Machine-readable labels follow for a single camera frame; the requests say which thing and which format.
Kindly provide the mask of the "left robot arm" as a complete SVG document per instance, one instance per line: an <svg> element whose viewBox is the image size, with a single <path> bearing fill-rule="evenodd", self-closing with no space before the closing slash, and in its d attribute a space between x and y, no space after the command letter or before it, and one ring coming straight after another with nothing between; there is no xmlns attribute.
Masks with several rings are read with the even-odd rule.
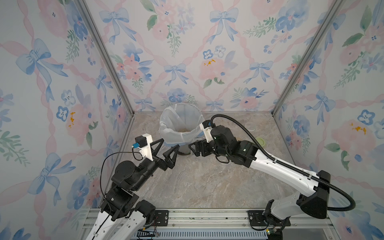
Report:
<svg viewBox="0 0 384 240"><path fill-rule="evenodd" d="M136 192L156 170L175 167L180 146L175 145L158 157L163 143L163 139L153 142L150 136L136 138L129 154L134 159L140 156L140 164L123 161L116 166L111 188L101 192L100 211L86 237L88 240L140 240L159 236L157 228L168 223L168 211L158 211L150 202L140 201Z"/></svg>

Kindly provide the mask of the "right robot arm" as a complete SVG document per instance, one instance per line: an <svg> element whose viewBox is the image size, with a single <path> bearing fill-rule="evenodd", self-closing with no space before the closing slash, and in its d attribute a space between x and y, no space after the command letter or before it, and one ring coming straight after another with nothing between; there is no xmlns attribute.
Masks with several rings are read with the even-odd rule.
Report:
<svg viewBox="0 0 384 240"><path fill-rule="evenodd" d="M264 172L291 186L296 192L280 200L270 200L263 212L266 221L283 221L291 216L306 214L325 219L328 211L329 187L313 180L317 174L296 168L279 158L268 158L254 143L238 141L229 128L207 127L204 140L189 144L197 157L214 155L229 162Z"/></svg>

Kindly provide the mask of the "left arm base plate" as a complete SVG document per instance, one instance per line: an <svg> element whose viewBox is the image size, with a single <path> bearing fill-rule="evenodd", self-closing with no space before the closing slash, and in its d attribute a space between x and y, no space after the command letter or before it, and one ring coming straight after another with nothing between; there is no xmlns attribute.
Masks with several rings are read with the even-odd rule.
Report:
<svg viewBox="0 0 384 240"><path fill-rule="evenodd" d="M151 226L167 227L169 222L169 210L155 210L153 213Z"/></svg>

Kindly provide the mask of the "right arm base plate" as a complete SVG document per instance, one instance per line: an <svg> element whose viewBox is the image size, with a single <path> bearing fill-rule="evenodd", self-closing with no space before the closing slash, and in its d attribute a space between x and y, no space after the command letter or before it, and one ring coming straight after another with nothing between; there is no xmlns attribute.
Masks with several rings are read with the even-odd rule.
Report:
<svg viewBox="0 0 384 240"><path fill-rule="evenodd" d="M266 228L267 226L272 227L289 227L291 226L290 219L279 220L272 215L264 216L264 210L249 210L247 211L248 220L252 227Z"/></svg>

